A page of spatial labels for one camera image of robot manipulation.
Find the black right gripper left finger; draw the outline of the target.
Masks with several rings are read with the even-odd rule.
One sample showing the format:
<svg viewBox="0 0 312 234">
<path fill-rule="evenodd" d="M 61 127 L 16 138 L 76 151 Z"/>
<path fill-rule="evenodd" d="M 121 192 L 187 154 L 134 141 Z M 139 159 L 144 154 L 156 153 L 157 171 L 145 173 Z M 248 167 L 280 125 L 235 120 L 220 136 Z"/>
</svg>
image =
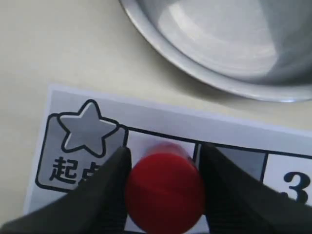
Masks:
<svg viewBox="0 0 312 234">
<path fill-rule="evenodd" d="M 2 234 L 124 234 L 131 153 L 119 147 L 85 182 L 51 204 L 6 222 Z"/>
</svg>

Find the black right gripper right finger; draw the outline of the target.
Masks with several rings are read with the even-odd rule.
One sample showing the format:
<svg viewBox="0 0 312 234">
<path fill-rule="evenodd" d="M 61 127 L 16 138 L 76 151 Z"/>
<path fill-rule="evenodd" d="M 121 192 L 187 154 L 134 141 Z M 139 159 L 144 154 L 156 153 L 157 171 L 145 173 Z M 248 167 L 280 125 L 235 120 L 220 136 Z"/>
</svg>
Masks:
<svg viewBox="0 0 312 234">
<path fill-rule="evenodd" d="M 312 208 L 236 166 L 213 144 L 200 148 L 205 216 L 211 234 L 310 234 Z"/>
</svg>

